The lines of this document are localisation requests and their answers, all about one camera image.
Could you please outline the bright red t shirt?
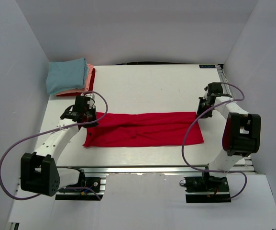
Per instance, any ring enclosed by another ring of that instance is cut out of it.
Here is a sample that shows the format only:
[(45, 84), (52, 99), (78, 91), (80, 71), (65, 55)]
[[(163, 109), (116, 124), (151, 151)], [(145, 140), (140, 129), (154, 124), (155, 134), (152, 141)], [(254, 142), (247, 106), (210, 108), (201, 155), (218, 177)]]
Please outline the bright red t shirt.
[(84, 147), (180, 146), (196, 118), (195, 112), (113, 114), (87, 128)]

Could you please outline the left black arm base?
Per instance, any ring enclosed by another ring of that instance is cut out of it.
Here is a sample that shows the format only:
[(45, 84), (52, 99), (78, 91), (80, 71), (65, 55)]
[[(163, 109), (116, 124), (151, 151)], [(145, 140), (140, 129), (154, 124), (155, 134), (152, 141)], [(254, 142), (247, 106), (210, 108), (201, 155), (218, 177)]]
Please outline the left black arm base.
[(100, 177), (87, 176), (83, 169), (77, 167), (59, 168), (59, 172), (75, 170), (78, 172), (77, 182), (61, 186), (55, 195), (56, 200), (65, 201), (100, 201), (103, 198), (103, 190), (100, 188)]

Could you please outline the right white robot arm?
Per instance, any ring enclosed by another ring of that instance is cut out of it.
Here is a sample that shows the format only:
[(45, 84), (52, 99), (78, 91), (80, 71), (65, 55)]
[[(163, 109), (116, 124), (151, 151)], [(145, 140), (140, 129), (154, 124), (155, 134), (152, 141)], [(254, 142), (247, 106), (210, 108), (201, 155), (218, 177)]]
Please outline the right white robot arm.
[(207, 85), (205, 95), (199, 98), (196, 117), (212, 117), (212, 111), (218, 111), (226, 120), (222, 150), (207, 165), (201, 178), (201, 187), (212, 191), (226, 177), (227, 172), (241, 159), (256, 153), (260, 147), (261, 117), (242, 109), (238, 99), (224, 93), (223, 83), (213, 82)]

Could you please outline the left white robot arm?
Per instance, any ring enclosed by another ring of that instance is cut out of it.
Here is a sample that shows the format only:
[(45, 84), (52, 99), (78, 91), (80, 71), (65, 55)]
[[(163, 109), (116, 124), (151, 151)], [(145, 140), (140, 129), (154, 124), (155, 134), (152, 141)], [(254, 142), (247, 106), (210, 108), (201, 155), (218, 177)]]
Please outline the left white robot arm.
[(21, 189), (46, 196), (54, 196), (62, 188), (83, 190), (84, 171), (77, 167), (58, 168), (56, 163), (80, 128), (96, 126), (96, 119), (94, 94), (77, 96), (74, 105), (60, 116), (57, 130), (33, 153), (21, 157)]

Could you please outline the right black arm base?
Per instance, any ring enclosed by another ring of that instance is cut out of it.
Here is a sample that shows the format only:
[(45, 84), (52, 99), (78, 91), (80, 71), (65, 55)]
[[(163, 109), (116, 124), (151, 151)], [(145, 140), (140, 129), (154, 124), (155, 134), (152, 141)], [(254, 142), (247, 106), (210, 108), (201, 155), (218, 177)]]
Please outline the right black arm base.
[(185, 188), (187, 204), (230, 203), (231, 195), (226, 177), (202, 176), (184, 177), (179, 185)]

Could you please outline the folded dark red t shirt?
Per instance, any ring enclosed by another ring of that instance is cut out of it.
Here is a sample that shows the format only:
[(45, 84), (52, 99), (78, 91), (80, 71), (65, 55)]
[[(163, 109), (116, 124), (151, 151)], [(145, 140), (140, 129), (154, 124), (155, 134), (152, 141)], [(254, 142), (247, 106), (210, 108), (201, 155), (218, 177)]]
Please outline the folded dark red t shirt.
[[(92, 72), (92, 77), (91, 77), (91, 81), (90, 81), (90, 85), (89, 85), (89, 89), (88, 89), (88, 91), (92, 91), (93, 90), (93, 86), (94, 86), (94, 80), (95, 80), (95, 73), (96, 73), (96, 69), (94, 68), (94, 70), (93, 70), (93, 72)], [(63, 97), (67, 97), (67, 96), (77, 96), (77, 95), (81, 95), (81, 94), (72, 94), (72, 95), (70, 95), (70, 94), (68, 94), (68, 95), (66, 95), (66, 96), (63, 96)]]

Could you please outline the blue label sticker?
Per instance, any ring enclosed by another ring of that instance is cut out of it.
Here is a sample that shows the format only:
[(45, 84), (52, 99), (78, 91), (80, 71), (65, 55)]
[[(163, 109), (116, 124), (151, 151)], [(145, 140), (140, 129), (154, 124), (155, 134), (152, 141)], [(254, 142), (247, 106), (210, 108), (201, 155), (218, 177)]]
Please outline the blue label sticker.
[(199, 65), (199, 68), (200, 69), (215, 69), (216, 68), (216, 66), (215, 65), (208, 65), (208, 64), (201, 64), (201, 65)]

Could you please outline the folded light blue t shirt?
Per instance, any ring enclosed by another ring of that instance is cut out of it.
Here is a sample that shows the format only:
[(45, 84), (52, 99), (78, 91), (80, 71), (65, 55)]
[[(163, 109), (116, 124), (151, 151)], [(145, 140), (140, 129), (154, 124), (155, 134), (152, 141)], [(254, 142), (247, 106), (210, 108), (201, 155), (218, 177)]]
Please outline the folded light blue t shirt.
[(87, 62), (83, 57), (71, 61), (50, 62), (46, 79), (47, 93), (52, 95), (84, 88), (87, 70)]

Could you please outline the folded pink t shirt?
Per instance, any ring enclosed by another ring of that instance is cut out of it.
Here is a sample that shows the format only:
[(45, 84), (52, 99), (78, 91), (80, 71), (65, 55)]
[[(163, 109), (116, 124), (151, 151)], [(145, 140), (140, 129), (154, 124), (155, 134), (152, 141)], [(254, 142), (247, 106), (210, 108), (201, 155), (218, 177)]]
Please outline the folded pink t shirt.
[(56, 96), (66, 96), (68, 94), (72, 95), (75, 93), (81, 94), (83, 92), (88, 91), (93, 70), (94, 70), (94, 66), (91, 64), (87, 64), (87, 74), (86, 74), (86, 79), (85, 79), (85, 86), (83, 88), (62, 91), (62, 92), (57, 93)]

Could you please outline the aluminium table frame rail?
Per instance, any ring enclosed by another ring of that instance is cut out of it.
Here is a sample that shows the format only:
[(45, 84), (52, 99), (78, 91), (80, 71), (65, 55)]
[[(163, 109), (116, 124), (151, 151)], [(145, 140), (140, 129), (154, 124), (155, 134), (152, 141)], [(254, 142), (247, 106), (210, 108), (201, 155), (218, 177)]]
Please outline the aluminium table frame rail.
[(58, 166), (58, 168), (80, 168), (85, 173), (200, 173), (188, 166)]

